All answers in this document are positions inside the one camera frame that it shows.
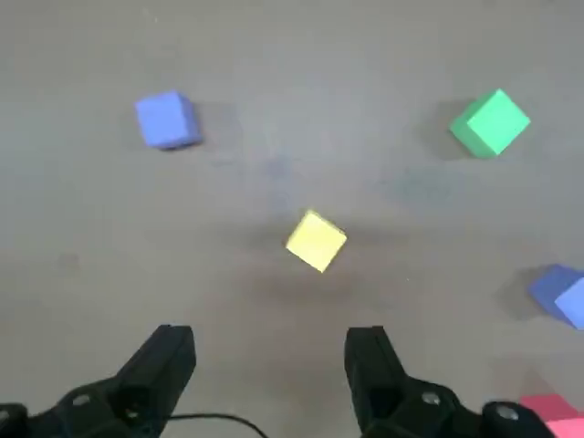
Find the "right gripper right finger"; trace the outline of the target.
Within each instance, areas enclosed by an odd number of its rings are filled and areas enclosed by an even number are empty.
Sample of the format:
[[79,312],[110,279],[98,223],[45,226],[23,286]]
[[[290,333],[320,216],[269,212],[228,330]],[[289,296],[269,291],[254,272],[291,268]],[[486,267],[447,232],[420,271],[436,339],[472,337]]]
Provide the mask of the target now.
[[344,343],[352,406],[363,437],[552,437],[532,410],[491,401],[465,408],[449,388],[410,376],[381,326],[349,328]]

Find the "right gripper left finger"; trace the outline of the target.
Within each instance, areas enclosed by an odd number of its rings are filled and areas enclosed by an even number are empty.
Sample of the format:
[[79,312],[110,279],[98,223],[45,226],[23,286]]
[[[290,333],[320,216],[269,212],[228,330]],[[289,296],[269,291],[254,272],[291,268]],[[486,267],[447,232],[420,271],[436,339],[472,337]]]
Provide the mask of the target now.
[[189,326],[161,325],[113,376],[69,391],[36,415],[1,405],[3,437],[159,437],[193,375]]

